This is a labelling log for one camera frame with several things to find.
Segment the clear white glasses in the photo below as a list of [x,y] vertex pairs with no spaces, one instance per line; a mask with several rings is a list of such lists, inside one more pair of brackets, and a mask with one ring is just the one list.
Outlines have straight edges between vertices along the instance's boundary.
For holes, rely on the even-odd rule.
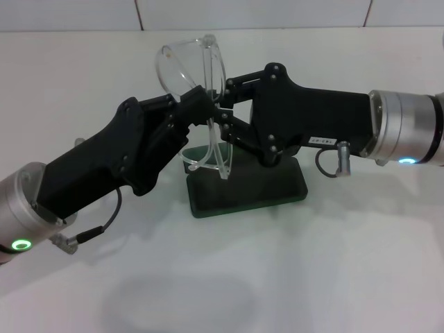
[[[216,106],[225,94],[225,65],[216,37],[212,34],[162,46],[155,58],[155,68],[160,85],[177,101],[197,86],[205,89]],[[215,170],[221,179],[227,180],[233,147],[219,139],[220,130],[216,128],[214,119],[208,119],[204,124],[208,128],[208,144],[183,148],[178,155],[187,171]]]

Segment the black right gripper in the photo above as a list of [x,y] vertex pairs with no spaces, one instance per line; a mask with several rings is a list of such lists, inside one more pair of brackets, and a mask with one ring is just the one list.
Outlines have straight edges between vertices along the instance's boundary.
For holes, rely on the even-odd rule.
[[348,142],[357,155],[373,136],[368,95],[301,87],[279,63],[226,80],[222,108],[248,100],[253,101],[251,125],[219,108],[214,121],[223,141],[244,150],[260,147],[265,166],[275,166],[294,146],[310,146],[311,137]]

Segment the green glasses case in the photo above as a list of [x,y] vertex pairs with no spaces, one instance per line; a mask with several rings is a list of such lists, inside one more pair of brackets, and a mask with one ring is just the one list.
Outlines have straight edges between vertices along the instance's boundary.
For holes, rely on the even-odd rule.
[[217,170],[189,170],[186,183],[192,215],[207,218],[302,201],[308,188],[296,158],[284,156],[272,168],[262,166],[244,150],[233,149],[232,169],[227,180]]

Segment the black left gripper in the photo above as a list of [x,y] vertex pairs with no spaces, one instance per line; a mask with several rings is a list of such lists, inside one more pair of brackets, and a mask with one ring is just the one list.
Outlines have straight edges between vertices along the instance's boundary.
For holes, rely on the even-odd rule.
[[143,196],[188,134],[175,121],[148,125],[139,101],[129,98],[103,130],[46,165],[35,201],[65,219],[122,186]]

